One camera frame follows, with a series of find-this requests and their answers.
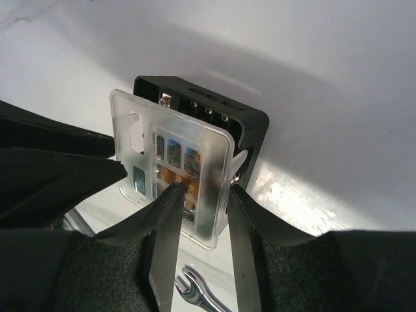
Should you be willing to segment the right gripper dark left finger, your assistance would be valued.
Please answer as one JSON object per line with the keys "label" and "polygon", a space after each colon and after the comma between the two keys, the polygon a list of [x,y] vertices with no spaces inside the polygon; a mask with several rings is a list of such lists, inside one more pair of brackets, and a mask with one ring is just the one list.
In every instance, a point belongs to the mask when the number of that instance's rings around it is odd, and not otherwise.
{"label": "right gripper dark left finger", "polygon": [[93,236],[111,246],[140,245],[133,280],[151,311],[172,307],[185,184],[172,183],[156,200]]}

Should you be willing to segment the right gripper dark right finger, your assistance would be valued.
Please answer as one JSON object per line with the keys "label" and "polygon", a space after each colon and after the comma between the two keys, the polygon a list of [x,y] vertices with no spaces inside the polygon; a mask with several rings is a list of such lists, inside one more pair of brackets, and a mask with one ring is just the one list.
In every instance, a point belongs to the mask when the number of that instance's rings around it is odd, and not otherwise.
{"label": "right gripper dark right finger", "polygon": [[227,217],[239,311],[320,311],[320,247],[239,185]]}

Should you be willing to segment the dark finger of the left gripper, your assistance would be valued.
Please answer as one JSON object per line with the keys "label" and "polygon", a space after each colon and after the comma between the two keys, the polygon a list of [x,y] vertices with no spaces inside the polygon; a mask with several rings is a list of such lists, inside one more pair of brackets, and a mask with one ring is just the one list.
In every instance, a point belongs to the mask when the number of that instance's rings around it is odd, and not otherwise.
{"label": "dark finger of the left gripper", "polygon": [[4,101],[1,102],[1,147],[106,159],[115,155],[111,136],[61,123]]}
{"label": "dark finger of the left gripper", "polygon": [[1,228],[45,228],[127,175],[117,161],[23,148],[1,150]]}

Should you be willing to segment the blue blade fuse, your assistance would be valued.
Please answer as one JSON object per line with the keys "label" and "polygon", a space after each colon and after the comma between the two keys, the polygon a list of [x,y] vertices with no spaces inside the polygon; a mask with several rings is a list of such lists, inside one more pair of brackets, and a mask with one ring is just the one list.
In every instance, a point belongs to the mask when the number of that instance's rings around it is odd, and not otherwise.
{"label": "blue blade fuse", "polygon": [[175,140],[170,139],[168,141],[168,157],[167,161],[172,166],[180,166],[181,164],[181,145]]}

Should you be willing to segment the clear fuse box lid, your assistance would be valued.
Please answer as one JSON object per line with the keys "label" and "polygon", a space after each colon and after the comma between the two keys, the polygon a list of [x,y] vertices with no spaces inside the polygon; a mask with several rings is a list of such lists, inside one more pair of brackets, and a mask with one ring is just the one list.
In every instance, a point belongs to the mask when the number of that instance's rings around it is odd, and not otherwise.
{"label": "clear fuse box lid", "polygon": [[[171,97],[159,103],[122,90],[110,93],[115,157],[126,171],[120,183],[122,194],[139,207],[156,200],[171,184],[161,180],[167,169],[199,183],[196,198],[185,191],[182,234],[206,250],[216,248],[225,228],[231,184],[248,156],[234,154],[234,140],[226,130],[168,108]],[[181,145],[181,164],[168,161],[168,141]],[[185,167],[185,153],[192,148],[201,154],[200,170]]]}

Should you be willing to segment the black fuse box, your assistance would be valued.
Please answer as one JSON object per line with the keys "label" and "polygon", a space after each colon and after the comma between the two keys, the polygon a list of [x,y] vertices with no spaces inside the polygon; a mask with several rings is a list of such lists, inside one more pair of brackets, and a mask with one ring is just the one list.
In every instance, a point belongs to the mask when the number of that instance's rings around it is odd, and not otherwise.
{"label": "black fuse box", "polygon": [[234,154],[248,152],[237,181],[247,188],[270,123],[265,112],[175,76],[138,76],[133,94],[155,103],[166,94],[171,109],[230,133]]}

